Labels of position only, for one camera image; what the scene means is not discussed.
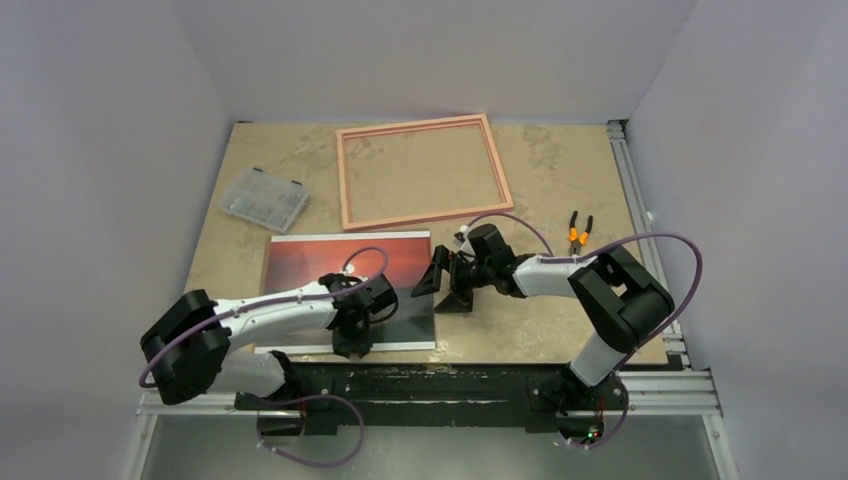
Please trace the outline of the sunset photo print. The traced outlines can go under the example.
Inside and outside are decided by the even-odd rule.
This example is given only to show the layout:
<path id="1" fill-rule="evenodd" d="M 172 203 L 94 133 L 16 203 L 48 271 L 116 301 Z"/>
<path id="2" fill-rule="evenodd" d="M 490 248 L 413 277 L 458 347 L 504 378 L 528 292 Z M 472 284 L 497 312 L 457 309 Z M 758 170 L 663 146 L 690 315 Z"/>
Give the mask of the sunset photo print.
<path id="1" fill-rule="evenodd" d="M 431 261 L 428 231 L 341 233 L 274 236 L 269 241 L 261 293 L 291 290 L 328 273 L 364 277 L 378 271 L 382 256 L 364 252 L 344 261 L 362 247 L 383 249 L 389 257 L 385 275 L 399 298 L 395 314 L 370 327 L 376 352 L 424 351 L 436 347 L 433 298 L 413 298 L 411 292 Z"/>

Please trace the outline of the pink wooden picture frame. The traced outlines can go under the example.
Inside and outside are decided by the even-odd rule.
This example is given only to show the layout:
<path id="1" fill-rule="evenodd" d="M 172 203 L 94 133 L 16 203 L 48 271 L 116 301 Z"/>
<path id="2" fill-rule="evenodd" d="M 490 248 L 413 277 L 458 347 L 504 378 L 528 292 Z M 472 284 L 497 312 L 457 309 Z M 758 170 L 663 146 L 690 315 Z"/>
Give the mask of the pink wooden picture frame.
<path id="1" fill-rule="evenodd" d="M 339 129 L 336 144 L 346 232 L 514 207 L 484 114 Z"/>

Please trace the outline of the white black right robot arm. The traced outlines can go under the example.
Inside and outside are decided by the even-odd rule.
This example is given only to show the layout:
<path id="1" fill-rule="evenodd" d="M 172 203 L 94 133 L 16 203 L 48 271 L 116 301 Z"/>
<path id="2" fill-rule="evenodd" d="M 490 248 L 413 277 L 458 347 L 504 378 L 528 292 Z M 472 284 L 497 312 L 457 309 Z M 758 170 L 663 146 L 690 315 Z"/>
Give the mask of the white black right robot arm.
<path id="1" fill-rule="evenodd" d="M 594 333 L 568 363 L 561 381 L 563 397 L 573 406 L 584 407 L 596 399 L 600 383 L 675 310 L 670 293 L 622 246 L 587 257 L 518 255 L 490 223 L 459 238 L 462 247 L 457 251 L 443 245 L 434 249 L 411 295 L 438 292 L 447 273 L 448 293 L 436 305 L 437 313 L 472 311 L 475 291 L 486 287 L 519 299 L 577 299 Z"/>

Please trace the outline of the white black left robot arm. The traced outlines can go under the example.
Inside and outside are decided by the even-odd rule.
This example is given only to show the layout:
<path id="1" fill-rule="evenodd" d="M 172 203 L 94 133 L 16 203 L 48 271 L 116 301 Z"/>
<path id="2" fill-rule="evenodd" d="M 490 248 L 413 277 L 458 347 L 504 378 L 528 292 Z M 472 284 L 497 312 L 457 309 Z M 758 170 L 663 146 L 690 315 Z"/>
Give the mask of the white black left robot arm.
<path id="1" fill-rule="evenodd" d="M 384 275 L 360 279 L 331 273 L 292 290 L 236 300 L 214 300 L 203 289 L 189 291 L 141 336 L 146 364 L 138 384 L 157 390 L 166 405 L 235 391 L 284 409 L 298 395 L 285 356 L 249 352 L 247 346 L 315 329 L 356 338 L 375 315 L 398 305 Z"/>

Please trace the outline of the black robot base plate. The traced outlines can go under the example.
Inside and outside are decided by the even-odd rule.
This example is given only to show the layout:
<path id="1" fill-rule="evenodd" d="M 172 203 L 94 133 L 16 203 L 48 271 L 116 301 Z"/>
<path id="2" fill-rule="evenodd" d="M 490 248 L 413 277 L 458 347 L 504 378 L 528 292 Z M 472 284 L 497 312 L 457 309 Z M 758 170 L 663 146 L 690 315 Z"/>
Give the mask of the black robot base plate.
<path id="1" fill-rule="evenodd" d="M 521 428 L 590 446 L 627 412 L 619 378 L 594 387 L 558 364 L 301 363 L 266 398 L 239 392 L 234 407 L 271 418 L 271 435 L 333 435 L 340 426 Z"/>

